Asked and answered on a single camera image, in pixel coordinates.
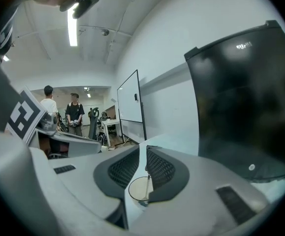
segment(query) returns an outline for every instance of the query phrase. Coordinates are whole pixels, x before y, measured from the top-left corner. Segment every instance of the black hair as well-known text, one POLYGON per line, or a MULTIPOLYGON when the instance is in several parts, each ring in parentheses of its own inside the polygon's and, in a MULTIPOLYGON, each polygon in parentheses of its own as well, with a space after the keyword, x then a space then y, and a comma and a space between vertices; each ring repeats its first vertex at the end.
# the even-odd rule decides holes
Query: black hair
POLYGON ((53 93, 53 88, 50 86, 50 85, 48 85, 48 86, 46 86, 45 88, 44 88, 44 94, 46 95, 46 96, 49 96, 49 95, 51 95, 52 93, 53 93))
POLYGON ((71 96, 76 96, 77 99, 79 99, 79 95, 78 95, 77 93, 72 92, 70 95, 71 95, 71 96))

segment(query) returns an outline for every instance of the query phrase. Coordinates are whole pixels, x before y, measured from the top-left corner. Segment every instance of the white t-shirt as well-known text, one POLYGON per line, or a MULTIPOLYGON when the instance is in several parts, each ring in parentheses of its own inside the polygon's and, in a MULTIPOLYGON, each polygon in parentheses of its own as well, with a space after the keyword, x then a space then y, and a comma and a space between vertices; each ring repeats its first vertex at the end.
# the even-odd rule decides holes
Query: white t-shirt
POLYGON ((40 104, 47 110, 49 114, 57 113, 57 104, 54 100, 52 99, 43 99, 40 104))

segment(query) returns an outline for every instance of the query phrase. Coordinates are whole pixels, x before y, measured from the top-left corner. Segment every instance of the whiteboard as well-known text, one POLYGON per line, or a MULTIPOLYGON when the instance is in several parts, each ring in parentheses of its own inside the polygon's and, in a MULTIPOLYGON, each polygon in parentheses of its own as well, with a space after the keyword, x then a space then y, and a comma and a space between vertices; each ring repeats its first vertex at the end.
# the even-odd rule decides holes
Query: whiteboard
POLYGON ((135 71, 117 90, 119 118, 142 122, 138 71, 135 71))
POLYGON ((124 135, 130 137, 137 143, 142 143, 145 141, 142 123, 122 120, 122 131, 124 135))

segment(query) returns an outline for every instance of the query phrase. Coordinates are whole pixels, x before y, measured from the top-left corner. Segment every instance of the computer monitor logo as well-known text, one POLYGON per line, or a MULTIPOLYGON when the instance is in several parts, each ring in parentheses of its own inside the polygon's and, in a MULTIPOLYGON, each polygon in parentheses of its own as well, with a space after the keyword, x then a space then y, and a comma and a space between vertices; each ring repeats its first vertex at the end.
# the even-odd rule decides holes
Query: computer monitor logo
POLYGON ((245 48, 248 48, 248 47, 252 47, 252 43, 249 41, 249 42, 246 42, 245 44, 240 44, 240 45, 237 45, 236 48, 237 49, 245 49, 245 48))

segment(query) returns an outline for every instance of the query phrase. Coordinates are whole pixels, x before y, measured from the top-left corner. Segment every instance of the monitor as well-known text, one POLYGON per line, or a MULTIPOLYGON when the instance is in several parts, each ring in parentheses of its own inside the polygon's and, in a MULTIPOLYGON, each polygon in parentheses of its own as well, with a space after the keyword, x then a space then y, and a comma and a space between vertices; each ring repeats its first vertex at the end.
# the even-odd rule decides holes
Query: monitor
POLYGON ((276 21, 185 54, 199 156, 255 182, 285 178, 285 33, 276 21))

